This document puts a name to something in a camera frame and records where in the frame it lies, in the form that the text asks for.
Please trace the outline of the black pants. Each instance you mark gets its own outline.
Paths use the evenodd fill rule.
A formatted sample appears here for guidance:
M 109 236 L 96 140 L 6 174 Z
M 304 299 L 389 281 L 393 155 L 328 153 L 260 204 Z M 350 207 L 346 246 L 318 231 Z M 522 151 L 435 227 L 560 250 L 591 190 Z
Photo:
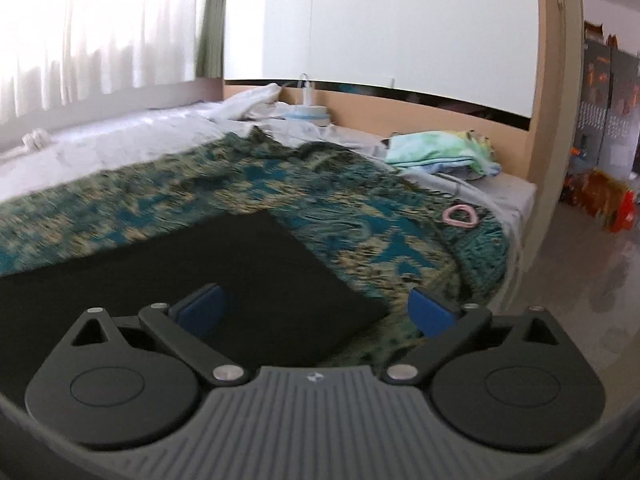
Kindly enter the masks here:
M 16 404 L 79 315 L 135 315 L 207 284 L 231 306 L 206 344 L 250 370 L 312 367 L 390 312 L 347 285 L 268 212 L 224 214 L 117 249 L 1 279 L 1 391 Z

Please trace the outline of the teal paisley bedspread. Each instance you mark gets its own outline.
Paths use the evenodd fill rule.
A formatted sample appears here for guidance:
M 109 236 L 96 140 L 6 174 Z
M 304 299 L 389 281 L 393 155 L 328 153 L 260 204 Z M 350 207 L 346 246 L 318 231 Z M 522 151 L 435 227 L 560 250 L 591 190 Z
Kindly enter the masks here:
M 454 196 L 408 182 L 342 146 L 289 148 L 262 130 L 220 139 L 5 200 L 1 272 L 25 274 L 137 242 L 223 214 L 264 210 L 357 292 L 390 313 L 331 365 L 382 365 L 413 347 L 418 332 L 404 311 L 421 286 L 486 304 L 500 287 L 510 243 L 487 209 L 471 229 L 442 216 Z

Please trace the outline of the pastel folded clothes stack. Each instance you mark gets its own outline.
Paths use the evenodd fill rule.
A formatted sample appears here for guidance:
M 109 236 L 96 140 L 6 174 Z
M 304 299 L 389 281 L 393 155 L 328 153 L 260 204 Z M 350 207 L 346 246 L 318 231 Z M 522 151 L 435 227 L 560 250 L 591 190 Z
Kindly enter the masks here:
M 494 147 L 475 130 L 431 130 L 394 134 L 386 141 L 385 162 L 427 174 L 449 174 L 465 181 L 502 173 Z

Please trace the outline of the orange clutter on floor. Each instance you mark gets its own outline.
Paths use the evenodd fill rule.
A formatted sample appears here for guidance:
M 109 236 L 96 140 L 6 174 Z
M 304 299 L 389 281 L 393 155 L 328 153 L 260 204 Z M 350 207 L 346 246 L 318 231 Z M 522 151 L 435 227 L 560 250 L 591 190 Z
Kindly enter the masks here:
M 630 231 L 637 220 L 636 194 L 622 181 L 599 169 L 568 174 L 560 202 L 597 219 L 606 232 Z

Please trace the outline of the crumpled white cloth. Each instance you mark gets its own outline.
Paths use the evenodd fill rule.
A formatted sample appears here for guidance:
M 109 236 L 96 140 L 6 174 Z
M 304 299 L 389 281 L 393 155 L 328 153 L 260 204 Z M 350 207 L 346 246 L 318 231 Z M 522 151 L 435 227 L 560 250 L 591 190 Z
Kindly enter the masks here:
M 281 118 L 288 114 L 292 105 L 279 100 L 282 88 L 272 82 L 265 86 L 245 90 L 229 99 L 210 103 L 202 115 L 213 120 L 262 120 Z

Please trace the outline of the white bed sheet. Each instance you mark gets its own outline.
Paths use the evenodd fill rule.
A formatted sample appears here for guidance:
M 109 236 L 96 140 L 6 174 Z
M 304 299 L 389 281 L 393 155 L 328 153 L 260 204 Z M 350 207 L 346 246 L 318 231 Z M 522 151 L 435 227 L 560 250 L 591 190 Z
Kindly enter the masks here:
M 385 162 L 389 138 L 334 125 L 318 127 L 285 117 L 239 122 L 207 119 L 202 110 L 209 105 L 153 110 L 70 128 L 51 136 L 51 144 L 41 151 L 28 152 L 22 144 L 1 156 L 1 198 L 10 200 L 97 172 L 152 162 L 220 140 L 228 133 L 247 136 L 254 127 L 288 148 L 328 142 L 349 148 L 386 169 L 397 168 Z M 453 192 L 466 202 L 490 207 L 518 235 L 523 234 L 534 209 L 535 185 L 503 172 L 493 178 L 465 181 L 416 168 L 397 169 L 424 188 Z

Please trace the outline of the small white rolled cloth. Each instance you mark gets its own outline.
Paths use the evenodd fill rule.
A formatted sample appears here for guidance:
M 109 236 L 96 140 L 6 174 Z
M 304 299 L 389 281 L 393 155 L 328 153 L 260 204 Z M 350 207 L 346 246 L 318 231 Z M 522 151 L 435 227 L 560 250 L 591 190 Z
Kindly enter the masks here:
M 35 128 L 22 137 L 25 150 L 28 152 L 41 151 L 51 144 L 51 136 L 43 128 Z

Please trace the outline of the green curtain near wardrobe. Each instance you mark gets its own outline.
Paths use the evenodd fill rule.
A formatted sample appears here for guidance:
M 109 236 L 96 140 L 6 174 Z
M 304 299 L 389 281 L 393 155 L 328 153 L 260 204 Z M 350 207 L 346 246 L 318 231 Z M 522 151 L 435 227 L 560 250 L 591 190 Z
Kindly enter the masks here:
M 195 76 L 221 78 L 224 72 L 226 0 L 203 0 L 198 8 L 202 10 L 202 17 L 198 20 Z

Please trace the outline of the dark cabinet in hallway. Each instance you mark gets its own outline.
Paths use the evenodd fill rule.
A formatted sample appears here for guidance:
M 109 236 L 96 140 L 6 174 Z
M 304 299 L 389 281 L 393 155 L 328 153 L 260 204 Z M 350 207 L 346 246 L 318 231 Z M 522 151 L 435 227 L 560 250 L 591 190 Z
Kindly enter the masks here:
M 639 58 L 587 22 L 582 60 L 572 157 L 578 166 L 627 180 L 639 171 Z

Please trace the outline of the white wardrobe doors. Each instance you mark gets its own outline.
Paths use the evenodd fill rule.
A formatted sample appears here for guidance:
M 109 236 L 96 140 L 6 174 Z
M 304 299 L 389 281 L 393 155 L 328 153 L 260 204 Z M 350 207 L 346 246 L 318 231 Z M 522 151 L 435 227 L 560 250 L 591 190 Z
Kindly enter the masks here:
M 530 117 L 538 29 L 538 0 L 227 0 L 224 76 L 308 76 Z

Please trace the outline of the white sheer curtain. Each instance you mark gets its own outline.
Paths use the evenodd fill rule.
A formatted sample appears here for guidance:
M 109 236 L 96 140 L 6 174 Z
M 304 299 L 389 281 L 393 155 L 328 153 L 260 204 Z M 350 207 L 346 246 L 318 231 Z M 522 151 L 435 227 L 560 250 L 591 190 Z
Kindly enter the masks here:
M 1 120 L 194 79 L 204 0 L 1 0 Z

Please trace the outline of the wooden bed frame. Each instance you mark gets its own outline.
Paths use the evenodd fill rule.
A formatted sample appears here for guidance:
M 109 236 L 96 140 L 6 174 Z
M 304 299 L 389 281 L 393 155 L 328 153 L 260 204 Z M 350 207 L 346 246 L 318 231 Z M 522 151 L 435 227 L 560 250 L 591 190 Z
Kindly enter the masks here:
M 378 136 L 394 132 L 474 129 L 486 134 L 507 174 L 536 186 L 536 202 L 524 230 L 524 260 L 532 263 L 550 217 L 572 135 L 575 103 L 563 98 L 563 86 L 578 63 L 582 33 L 582 0 L 538 0 L 538 61 L 533 114 L 522 117 L 480 104 L 413 91 L 315 81 L 314 99 L 332 113 L 334 122 Z M 229 80 L 226 93 L 249 84 L 295 80 Z

